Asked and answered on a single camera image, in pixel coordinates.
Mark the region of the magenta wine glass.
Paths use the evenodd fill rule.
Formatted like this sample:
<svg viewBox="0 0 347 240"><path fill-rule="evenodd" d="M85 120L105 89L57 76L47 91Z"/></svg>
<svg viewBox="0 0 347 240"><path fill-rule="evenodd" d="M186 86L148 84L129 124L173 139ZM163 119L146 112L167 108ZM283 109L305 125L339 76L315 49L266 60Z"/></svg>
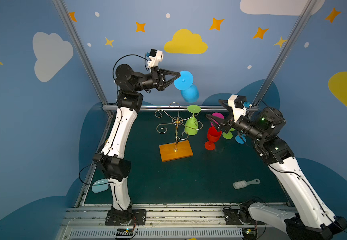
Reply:
<svg viewBox="0 0 347 240"><path fill-rule="evenodd" d="M221 113L212 113L211 116L212 118L210 122L211 125L215 128L224 122L224 115Z"/></svg>

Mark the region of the red wine glass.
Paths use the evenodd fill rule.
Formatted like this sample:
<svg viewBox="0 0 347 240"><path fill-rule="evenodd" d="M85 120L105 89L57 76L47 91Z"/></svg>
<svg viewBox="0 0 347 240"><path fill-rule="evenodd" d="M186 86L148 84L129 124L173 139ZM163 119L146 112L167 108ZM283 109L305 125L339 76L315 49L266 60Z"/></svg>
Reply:
<svg viewBox="0 0 347 240"><path fill-rule="evenodd" d="M209 150L215 150L215 143L220 139L222 131L218 131L215 127L210 127L207 132L207 142L204 144L204 147Z"/></svg>

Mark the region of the blue wine glass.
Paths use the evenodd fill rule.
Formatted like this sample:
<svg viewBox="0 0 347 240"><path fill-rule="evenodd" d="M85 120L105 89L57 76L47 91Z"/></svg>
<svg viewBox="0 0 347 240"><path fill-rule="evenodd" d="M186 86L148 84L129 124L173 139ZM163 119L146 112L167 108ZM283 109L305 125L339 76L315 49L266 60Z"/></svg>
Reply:
<svg viewBox="0 0 347 240"><path fill-rule="evenodd" d="M199 98L199 91L194 84L194 77L189 71L181 71L180 77L174 81L174 86L180 90L181 96L187 103L195 103Z"/></svg>
<svg viewBox="0 0 347 240"><path fill-rule="evenodd" d="M246 138L245 135L237 135L235 137L236 142L238 142L239 144L245 144L246 143Z"/></svg>

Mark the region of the green wine glass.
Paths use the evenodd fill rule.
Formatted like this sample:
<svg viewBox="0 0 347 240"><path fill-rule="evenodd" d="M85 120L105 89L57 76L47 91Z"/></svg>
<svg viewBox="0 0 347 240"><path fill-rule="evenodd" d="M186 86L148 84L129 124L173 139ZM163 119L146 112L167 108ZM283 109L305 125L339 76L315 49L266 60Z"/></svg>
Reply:
<svg viewBox="0 0 347 240"><path fill-rule="evenodd" d="M186 120L184 131L189 136L194 136L199 130L199 123L195 116L201 112L201 108L197 105L190 105L187 107L187 110L192 113L192 116Z"/></svg>
<svg viewBox="0 0 347 240"><path fill-rule="evenodd" d="M233 134L232 132L235 131L234 128L231 128L227 133L222 133L222 136L226 139L226 140L231 140L233 138Z"/></svg>

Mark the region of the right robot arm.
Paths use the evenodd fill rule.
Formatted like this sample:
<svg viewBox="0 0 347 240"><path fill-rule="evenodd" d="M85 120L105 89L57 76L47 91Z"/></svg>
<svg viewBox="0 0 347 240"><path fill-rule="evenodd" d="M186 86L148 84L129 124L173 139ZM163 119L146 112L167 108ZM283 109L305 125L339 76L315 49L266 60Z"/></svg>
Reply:
<svg viewBox="0 0 347 240"><path fill-rule="evenodd" d="M250 106L245 96L231 95L219 100L228 112L226 119L207 115L217 131L235 129L252 139L256 153L279 180L297 212L287 213L256 201L242 204L246 220L268 224L292 240L331 240L347 229L347 220L327 207L299 167L289 145L278 137L286 124L282 113L266 106L255 120L248 117Z"/></svg>

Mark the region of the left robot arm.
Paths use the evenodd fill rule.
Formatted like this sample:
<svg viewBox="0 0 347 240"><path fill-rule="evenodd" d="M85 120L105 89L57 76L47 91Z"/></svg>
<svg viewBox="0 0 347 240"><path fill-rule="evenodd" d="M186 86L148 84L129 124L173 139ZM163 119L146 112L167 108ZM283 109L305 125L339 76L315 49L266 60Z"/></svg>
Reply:
<svg viewBox="0 0 347 240"><path fill-rule="evenodd" d="M142 106L141 92L163 91L180 77L180 73L151 67L150 73L142 74L122 64L116 68L115 76L115 83L120 88L115 122L102 150L93 159L105 177L93 183L92 191L110 189L113 203L106 223L128 225L135 219L127 183L132 164L124 156L132 125Z"/></svg>

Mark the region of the wooden rack base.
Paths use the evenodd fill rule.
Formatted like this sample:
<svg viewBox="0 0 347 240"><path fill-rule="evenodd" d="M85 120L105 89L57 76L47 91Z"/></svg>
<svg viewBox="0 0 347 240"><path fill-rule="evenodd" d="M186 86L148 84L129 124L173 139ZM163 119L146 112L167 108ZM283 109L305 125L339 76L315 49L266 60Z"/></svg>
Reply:
<svg viewBox="0 0 347 240"><path fill-rule="evenodd" d="M159 146L162 162L179 160L193 156L188 140Z"/></svg>

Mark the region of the white scrub brush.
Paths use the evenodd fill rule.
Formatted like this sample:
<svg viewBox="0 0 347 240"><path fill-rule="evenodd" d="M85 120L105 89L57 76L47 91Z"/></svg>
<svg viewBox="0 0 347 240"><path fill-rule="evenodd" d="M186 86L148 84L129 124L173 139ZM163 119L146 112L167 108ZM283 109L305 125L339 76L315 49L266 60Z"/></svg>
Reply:
<svg viewBox="0 0 347 240"><path fill-rule="evenodd" d="M250 185L258 185L258 184L260 184L259 179L254 179L251 181L238 181L233 183L233 188L235 190L239 190L239 189L246 188L247 186L250 186Z"/></svg>

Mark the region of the light blue plastic scoop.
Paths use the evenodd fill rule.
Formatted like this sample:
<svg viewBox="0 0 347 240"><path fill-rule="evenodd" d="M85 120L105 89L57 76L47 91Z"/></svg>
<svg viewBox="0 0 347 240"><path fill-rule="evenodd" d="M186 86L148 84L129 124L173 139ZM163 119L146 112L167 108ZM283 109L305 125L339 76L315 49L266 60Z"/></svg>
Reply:
<svg viewBox="0 0 347 240"><path fill-rule="evenodd" d="M92 184L92 192L95 194L104 192L109 189L109 184L110 183L108 179L97 180Z"/></svg>

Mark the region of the left aluminium frame post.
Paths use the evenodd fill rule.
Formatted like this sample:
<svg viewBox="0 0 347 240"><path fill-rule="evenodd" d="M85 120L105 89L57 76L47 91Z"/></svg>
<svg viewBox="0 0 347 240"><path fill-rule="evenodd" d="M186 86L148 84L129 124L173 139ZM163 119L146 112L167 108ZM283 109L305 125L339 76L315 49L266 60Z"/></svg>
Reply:
<svg viewBox="0 0 347 240"><path fill-rule="evenodd" d="M88 58L88 55L82 45L81 39L77 33L77 30L73 24L73 21L69 15L68 9L62 0L52 0L72 42L73 45L82 61L82 64L91 80L91 83L102 103L102 106L107 105L109 102L107 101L107 98L105 96L105 93L103 91L103 88L100 84L100 81L93 69L93 66Z"/></svg>

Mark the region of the aluminium frame post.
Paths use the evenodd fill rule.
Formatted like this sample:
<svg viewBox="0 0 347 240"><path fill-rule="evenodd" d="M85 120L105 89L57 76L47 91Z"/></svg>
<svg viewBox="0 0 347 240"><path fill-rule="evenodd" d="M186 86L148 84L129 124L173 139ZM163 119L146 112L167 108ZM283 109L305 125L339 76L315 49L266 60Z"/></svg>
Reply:
<svg viewBox="0 0 347 240"><path fill-rule="evenodd" d="M103 91L103 88L100 84L100 81L93 69L93 66L88 58L88 55L82 45L81 39L77 33L77 30L73 24L73 21L69 15L68 9L62 0L52 0L72 42L73 45L82 61L82 64L91 80L91 83L102 103L102 106L107 105L109 102L107 101L107 98L105 96L105 93Z"/></svg>
<svg viewBox="0 0 347 240"><path fill-rule="evenodd" d="M296 23L294 24L290 34L288 35L288 39L285 43L285 45L281 48L281 51L276 58L268 76L264 80L263 84L261 85L259 91L257 92L255 99L253 101L254 106L258 106L265 94L267 93L270 85L274 81L276 75L278 74L279 70L281 69L283 63L285 62L287 56L291 52L294 44L296 43L299 35L302 33L303 29L305 28L307 22L309 21L310 17L312 16L312 12L314 7L317 5L318 0L309 0L306 2L303 10L301 11Z"/></svg>

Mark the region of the horizontal aluminium back rail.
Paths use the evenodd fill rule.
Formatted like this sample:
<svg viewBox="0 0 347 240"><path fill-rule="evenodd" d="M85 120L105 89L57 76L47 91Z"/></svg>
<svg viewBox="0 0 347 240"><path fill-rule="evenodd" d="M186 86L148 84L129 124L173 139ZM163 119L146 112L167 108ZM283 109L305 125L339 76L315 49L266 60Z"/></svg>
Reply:
<svg viewBox="0 0 347 240"><path fill-rule="evenodd" d="M102 109L104 111L115 111L118 107L116 105L103 105ZM200 106L201 111L206 112L227 112L228 110L225 109L223 106ZM170 107L170 106L147 106L142 105L140 108L140 111L142 112L154 112L156 110L164 110L164 111L176 111L179 107Z"/></svg>

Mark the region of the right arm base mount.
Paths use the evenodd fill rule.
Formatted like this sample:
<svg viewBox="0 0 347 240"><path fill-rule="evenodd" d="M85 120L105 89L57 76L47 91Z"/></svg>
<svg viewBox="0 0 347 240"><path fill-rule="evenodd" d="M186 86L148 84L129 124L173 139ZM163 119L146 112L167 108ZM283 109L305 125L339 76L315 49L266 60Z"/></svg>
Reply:
<svg viewBox="0 0 347 240"><path fill-rule="evenodd" d="M236 207L222 209L227 225L255 225L264 223L282 232L286 232L285 220L296 216L296 210L286 205L273 205L270 203L249 200Z"/></svg>

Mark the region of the right aluminium frame post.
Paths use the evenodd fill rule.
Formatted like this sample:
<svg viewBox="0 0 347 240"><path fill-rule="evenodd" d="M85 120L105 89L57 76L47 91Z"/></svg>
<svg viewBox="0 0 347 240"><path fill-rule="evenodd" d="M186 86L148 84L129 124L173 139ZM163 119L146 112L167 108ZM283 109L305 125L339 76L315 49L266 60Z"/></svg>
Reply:
<svg viewBox="0 0 347 240"><path fill-rule="evenodd" d="M288 35L288 39L285 43L285 45L281 48L281 51L276 58L268 76L264 80L263 84L261 85L259 91L257 92L255 99L253 101L254 106L258 106L265 94L267 93L270 85L274 81L276 75L278 74L279 70L281 69L283 63L285 62L287 56L291 52L294 44L296 43L299 35L302 33L303 29L305 28L307 22L309 21L310 17L312 16L312 12L314 7L317 5L318 0L309 0L306 2L303 10L301 11L296 23L294 24L290 34Z"/></svg>

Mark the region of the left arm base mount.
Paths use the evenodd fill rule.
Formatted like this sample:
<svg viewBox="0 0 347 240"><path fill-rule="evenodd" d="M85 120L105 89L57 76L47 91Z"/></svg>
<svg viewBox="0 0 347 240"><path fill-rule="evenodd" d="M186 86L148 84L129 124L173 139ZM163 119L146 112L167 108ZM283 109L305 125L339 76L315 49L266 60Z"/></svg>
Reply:
<svg viewBox="0 0 347 240"><path fill-rule="evenodd" d="M116 210L111 207L105 219L106 226L144 226L146 223L146 210L133 210L129 206L126 210Z"/></svg>

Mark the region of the front aluminium rail bed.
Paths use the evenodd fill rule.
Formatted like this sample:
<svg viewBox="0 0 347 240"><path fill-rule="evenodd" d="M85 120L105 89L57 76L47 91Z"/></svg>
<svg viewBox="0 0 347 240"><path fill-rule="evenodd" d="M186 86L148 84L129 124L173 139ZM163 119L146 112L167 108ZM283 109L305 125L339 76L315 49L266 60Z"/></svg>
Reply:
<svg viewBox="0 0 347 240"><path fill-rule="evenodd" d="M271 224L238 219L238 204L136 204L134 219L120 225L109 217L109 205L67 209L57 240L287 240Z"/></svg>

